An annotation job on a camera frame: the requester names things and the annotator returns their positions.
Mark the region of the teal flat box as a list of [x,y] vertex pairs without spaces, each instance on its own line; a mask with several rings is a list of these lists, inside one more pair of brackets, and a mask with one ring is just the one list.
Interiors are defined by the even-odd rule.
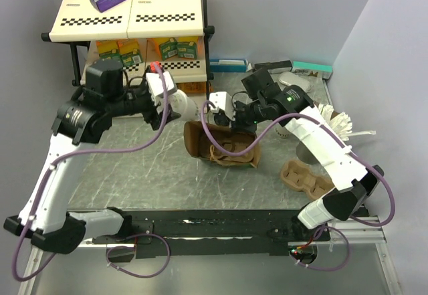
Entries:
[[299,76],[314,76],[317,78],[328,80],[333,73],[333,69],[331,66],[326,66],[322,64],[311,64],[306,62],[293,61],[292,73]]

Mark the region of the aluminium rail frame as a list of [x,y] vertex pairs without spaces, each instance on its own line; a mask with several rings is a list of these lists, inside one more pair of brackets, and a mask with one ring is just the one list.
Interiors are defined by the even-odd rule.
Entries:
[[353,221],[330,224],[326,241],[311,245],[315,261],[289,255],[175,255],[138,259],[131,248],[83,241],[68,256],[49,260],[31,251],[26,273],[37,276],[20,294],[400,294],[381,228]]

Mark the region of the green yellow carton far left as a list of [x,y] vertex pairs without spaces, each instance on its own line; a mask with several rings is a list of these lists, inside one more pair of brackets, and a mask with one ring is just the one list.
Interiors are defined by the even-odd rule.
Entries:
[[121,61],[121,55],[116,40],[96,41],[99,58]]

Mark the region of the orange snack bag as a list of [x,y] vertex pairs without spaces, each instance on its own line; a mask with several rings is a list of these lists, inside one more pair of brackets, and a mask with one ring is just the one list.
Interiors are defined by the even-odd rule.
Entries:
[[177,84],[177,88],[186,94],[201,94],[212,91],[210,82],[181,82]]

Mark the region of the blue flat box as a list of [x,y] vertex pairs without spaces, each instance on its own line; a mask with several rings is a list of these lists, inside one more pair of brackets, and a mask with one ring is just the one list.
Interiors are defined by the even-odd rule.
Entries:
[[247,71],[247,60],[210,59],[210,70],[216,73],[242,73]]

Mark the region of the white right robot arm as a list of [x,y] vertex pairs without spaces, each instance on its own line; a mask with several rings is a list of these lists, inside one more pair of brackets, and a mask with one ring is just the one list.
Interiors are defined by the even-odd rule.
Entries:
[[269,120],[285,127],[314,155],[334,184],[301,209],[292,224],[297,239],[309,239],[318,226],[332,219],[347,220],[379,183],[386,182],[380,167],[360,160],[333,132],[301,87],[280,88],[267,70],[258,70],[241,83],[251,102],[238,105],[238,124],[250,126]]

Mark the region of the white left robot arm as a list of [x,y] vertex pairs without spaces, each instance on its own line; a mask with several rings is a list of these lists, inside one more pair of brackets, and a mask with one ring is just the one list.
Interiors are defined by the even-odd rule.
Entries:
[[96,145],[113,118],[141,114],[161,133],[166,123],[179,116],[168,102],[177,88],[161,63],[151,63],[138,85],[124,84],[125,76],[116,60],[99,59],[87,68],[85,84],[57,111],[37,185],[22,211],[6,218],[3,227],[7,231],[54,254],[69,254],[91,237],[106,235],[118,243],[130,239],[132,216],[119,208],[68,211],[86,158],[99,153]]

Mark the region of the black flat box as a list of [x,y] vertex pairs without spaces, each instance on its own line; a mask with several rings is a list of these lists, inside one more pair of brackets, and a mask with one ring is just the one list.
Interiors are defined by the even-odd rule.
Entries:
[[253,66],[253,71],[267,70],[270,74],[281,74],[283,72],[290,72],[293,68],[290,60],[284,60],[279,62],[264,62],[257,63]]

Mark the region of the brown pulp cup carrier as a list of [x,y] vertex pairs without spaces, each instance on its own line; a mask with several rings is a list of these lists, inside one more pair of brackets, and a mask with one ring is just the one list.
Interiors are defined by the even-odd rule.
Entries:
[[316,175],[299,160],[286,162],[280,171],[280,179],[292,190],[305,193],[312,201],[334,188],[334,183],[328,177]]

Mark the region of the metal straw holder cup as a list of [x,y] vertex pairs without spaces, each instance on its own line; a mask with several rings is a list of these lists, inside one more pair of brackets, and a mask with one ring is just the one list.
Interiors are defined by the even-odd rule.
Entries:
[[299,142],[296,147],[296,155],[300,161],[308,165],[317,165],[318,159],[310,152],[303,142]]

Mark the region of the white oval pouch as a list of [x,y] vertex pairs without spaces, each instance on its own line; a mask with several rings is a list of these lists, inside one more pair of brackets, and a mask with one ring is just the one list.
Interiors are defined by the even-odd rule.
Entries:
[[309,81],[301,76],[297,76],[291,72],[283,72],[279,75],[279,83],[285,86],[296,85],[299,86],[305,93],[309,93],[312,89],[312,85]]

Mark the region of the white paper coffee cup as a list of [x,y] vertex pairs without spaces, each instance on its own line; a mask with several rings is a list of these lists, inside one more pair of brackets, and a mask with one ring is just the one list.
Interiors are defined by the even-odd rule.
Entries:
[[177,90],[175,93],[169,95],[168,101],[172,111],[179,115],[179,120],[194,121],[200,117],[197,104],[182,90]]

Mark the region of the beige three-tier shelf rack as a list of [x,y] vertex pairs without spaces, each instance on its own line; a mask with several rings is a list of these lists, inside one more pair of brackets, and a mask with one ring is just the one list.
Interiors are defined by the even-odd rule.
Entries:
[[128,67],[130,77],[142,75],[153,61],[159,61],[152,38],[197,36],[195,59],[173,57],[162,62],[177,83],[211,85],[214,78],[209,66],[209,40],[215,28],[208,23],[207,0],[127,0],[100,13],[89,0],[62,0],[53,27],[41,35],[50,43],[70,47],[74,78],[72,84],[85,82],[86,67],[80,66],[77,48],[86,47],[85,66],[98,59],[96,41],[107,39],[137,39],[142,61]]

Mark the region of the brown green paper bag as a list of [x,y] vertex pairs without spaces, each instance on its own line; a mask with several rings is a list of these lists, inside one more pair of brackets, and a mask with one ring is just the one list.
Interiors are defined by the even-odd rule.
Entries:
[[[250,146],[257,138],[248,132],[234,132],[227,127],[207,124],[215,141],[232,153],[240,153]],[[206,135],[201,122],[186,122],[183,129],[185,148],[193,158],[216,163],[222,167],[251,166],[257,168],[261,159],[261,147],[256,144],[248,153],[237,157],[229,156],[220,151]]]

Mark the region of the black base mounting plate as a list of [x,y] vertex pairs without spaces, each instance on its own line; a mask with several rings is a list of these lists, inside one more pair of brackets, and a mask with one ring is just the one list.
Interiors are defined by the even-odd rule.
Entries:
[[94,244],[136,245],[136,257],[269,254],[288,256],[293,243],[306,243],[314,230],[298,223],[296,210],[131,209],[129,239],[92,238]]

